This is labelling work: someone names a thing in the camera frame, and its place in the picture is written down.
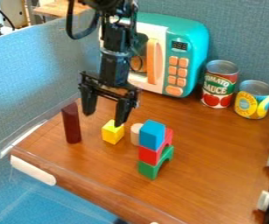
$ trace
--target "red can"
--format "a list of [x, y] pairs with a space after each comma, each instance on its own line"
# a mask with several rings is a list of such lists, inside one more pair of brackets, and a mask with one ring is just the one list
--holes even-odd
[[230, 61], [213, 60], [206, 68], [202, 103], [214, 109], [229, 107], [238, 79], [238, 67]]

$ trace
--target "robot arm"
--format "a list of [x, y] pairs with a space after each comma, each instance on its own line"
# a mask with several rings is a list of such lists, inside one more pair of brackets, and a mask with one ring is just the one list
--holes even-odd
[[[93, 32], [102, 18], [103, 48], [100, 75], [96, 77], [86, 72], [81, 73], [82, 108], [86, 116], [96, 111], [97, 97], [102, 96], [117, 102], [116, 127], [125, 123], [133, 108], [138, 106], [139, 89], [128, 83], [131, 69], [131, 58], [135, 45], [138, 43], [137, 34], [137, 0], [82, 0], [96, 10], [95, 16], [85, 31], [73, 34], [74, 0], [69, 0], [67, 12], [67, 34], [71, 39], [81, 39]], [[111, 17], [117, 16], [116, 22]], [[128, 18], [129, 24], [121, 23], [122, 18]]]

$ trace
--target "wooden table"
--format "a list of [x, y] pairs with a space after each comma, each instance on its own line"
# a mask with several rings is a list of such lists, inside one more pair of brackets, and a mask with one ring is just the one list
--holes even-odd
[[[100, 98], [81, 115], [82, 143], [68, 144], [60, 115], [12, 154], [57, 178], [57, 184], [133, 223], [262, 223], [258, 196], [269, 189], [269, 115], [247, 120], [233, 108], [212, 109], [186, 99], [144, 92], [125, 124], [124, 139], [105, 143], [101, 127], [116, 104]], [[130, 126], [153, 119], [174, 130], [174, 159], [151, 181], [138, 173]]]
[[[33, 10], [34, 14], [49, 17], [49, 18], [64, 18], [67, 15], [68, 1], [55, 1], [47, 3]], [[81, 3], [75, 2], [74, 14], [80, 15], [85, 10], [89, 9]]]

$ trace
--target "dark red block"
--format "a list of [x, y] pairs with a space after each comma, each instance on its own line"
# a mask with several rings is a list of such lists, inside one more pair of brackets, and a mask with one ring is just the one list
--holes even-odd
[[160, 161], [160, 157], [163, 149], [171, 145], [173, 141], [173, 130], [166, 128], [166, 138], [163, 144], [159, 147], [158, 150], [150, 150], [146, 147], [139, 146], [139, 160], [143, 161], [149, 165], [157, 165]]
[[81, 128], [79, 122], [78, 105], [73, 102], [61, 110], [64, 130], [68, 143], [77, 144], [81, 141]]

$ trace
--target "can label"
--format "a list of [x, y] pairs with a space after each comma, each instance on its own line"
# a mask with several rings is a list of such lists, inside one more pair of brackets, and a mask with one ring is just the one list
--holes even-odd
[[215, 109], [229, 107], [236, 81], [237, 75], [206, 73], [202, 102]]
[[262, 119], [269, 109], [269, 95], [256, 96], [245, 91], [238, 93], [235, 101], [235, 112], [250, 119]]
[[213, 95], [231, 95], [234, 92], [235, 83], [221, 76], [206, 73], [203, 88]]

